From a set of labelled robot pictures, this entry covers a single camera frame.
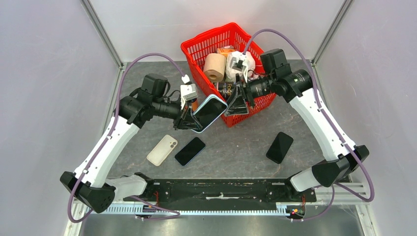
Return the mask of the blue phone with black screen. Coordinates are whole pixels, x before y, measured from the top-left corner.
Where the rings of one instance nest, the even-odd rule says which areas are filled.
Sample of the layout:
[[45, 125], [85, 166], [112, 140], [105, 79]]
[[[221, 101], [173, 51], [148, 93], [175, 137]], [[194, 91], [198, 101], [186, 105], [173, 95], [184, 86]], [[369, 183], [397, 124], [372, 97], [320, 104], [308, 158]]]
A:
[[175, 160], [177, 160], [182, 166], [186, 166], [205, 147], [206, 144], [200, 138], [195, 137], [175, 155]]

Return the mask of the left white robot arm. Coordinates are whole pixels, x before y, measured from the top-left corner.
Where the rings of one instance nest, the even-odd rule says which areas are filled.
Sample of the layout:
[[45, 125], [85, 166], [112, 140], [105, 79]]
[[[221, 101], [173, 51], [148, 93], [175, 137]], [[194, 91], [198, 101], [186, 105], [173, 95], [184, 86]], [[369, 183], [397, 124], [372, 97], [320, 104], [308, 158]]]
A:
[[154, 187], [139, 174], [117, 179], [107, 179], [107, 175], [126, 144], [154, 116], [172, 119], [174, 129], [202, 127], [192, 111], [197, 98], [195, 84], [188, 75], [181, 79], [177, 101], [170, 101], [166, 95], [171, 87], [167, 78], [152, 73], [144, 77], [141, 87], [120, 100], [106, 132], [88, 157], [76, 170], [60, 177], [73, 198], [102, 213], [114, 200], [131, 195], [143, 201], [153, 197]]

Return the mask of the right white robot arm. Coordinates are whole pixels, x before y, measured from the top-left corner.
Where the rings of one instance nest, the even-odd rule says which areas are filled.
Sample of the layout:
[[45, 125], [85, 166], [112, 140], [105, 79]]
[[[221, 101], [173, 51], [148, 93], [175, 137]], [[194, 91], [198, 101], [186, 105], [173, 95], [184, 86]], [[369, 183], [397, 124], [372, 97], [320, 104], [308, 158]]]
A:
[[288, 179], [284, 195], [289, 201], [297, 201], [304, 190], [318, 185], [330, 187], [341, 178], [362, 166], [369, 156], [365, 145], [357, 145], [343, 131], [324, 104], [315, 88], [315, 80], [304, 69], [293, 71], [281, 49], [261, 54], [264, 74], [250, 81], [252, 63], [249, 55], [232, 52], [226, 68], [234, 71], [236, 86], [229, 97], [226, 116], [236, 115], [240, 104], [255, 106], [255, 99], [276, 94], [295, 109], [317, 140], [324, 160]]

